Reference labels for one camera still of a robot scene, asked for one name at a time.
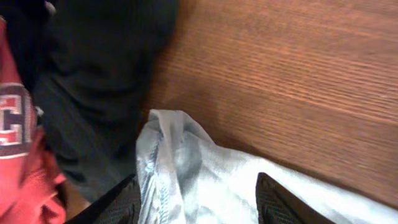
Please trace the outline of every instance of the pile of clothes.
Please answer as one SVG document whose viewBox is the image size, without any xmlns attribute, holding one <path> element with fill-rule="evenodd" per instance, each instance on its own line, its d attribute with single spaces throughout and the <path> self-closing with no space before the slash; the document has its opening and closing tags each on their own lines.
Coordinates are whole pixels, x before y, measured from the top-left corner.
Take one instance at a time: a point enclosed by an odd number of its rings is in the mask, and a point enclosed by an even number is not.
<svg viewBox="0 0 398 224">
<path fill-rule="evenodd" d="M 136 173 L 140 103 L 177 1 L 0 2 L 0 223 L 63 223 Z"/>
</svg>

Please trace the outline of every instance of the red garment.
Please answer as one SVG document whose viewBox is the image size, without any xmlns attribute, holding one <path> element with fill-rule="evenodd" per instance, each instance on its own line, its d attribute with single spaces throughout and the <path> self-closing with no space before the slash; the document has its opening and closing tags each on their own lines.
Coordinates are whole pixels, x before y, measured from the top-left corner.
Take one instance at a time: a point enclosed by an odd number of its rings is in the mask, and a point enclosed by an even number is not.
<svg viewBox="0 0 398 224">
<path fill-rule="evenodd" d="M 0 19 L 0 223 L 63 223 L 55 186 L 65 180 L 45 150 L 29 93 L 21 84 Z"/>
</svg>

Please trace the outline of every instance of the wooden table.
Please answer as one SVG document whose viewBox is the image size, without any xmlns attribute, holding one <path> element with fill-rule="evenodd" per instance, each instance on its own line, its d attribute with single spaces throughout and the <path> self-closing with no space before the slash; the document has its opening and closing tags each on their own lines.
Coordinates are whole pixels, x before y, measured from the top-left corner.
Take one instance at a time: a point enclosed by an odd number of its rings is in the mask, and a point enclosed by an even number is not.
<svg viewBox="0 0 398 224">
<path fill-rule="evenodd" d="M 181 1 L 147 109 L 398 207 L 396 0 Z"/>
</svg>

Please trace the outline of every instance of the white print on red fabric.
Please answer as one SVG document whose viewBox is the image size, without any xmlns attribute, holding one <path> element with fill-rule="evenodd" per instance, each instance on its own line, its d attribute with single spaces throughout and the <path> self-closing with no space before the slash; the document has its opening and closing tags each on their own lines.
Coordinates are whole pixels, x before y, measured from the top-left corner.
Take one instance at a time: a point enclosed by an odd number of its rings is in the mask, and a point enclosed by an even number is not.
<svg viewBox="0 0 398 224">
<path fill-rule="evenodd" d="M 30 136 L 30 96 L 23 85 L 0 85 L 0 159 L 26 156 Z"/>
</svg>

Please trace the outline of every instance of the gray fabric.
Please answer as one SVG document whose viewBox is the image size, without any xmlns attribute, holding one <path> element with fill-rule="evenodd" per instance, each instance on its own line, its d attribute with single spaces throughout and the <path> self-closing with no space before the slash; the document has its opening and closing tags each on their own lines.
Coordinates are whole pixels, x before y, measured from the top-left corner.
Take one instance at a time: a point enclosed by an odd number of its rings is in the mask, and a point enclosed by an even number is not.
<svg viewBox="0 0 398 224">
<path fill-rule="evenodd" d="M 398 223 L 398 212 L 266 159 L 217 146 L 182 111 L 152 110 L 137 141 L 139 223 L 258 223 L 265 172 L 335 223 Z"/>
</svg>

